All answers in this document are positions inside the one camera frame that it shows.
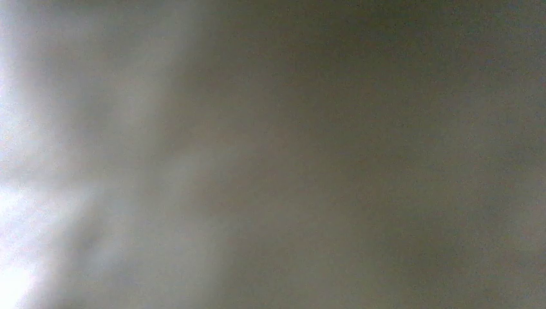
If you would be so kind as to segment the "beige umbrella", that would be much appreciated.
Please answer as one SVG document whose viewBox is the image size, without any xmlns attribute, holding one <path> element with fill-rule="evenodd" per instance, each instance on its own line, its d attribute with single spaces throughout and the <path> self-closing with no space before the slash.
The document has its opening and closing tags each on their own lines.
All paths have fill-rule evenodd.
<svg viewBox="0 0 546 309">
<path fill-rule="evenodd" d="M 2 308 L 544 308 L 544 1 L 2 1 Z"/>
</svg>

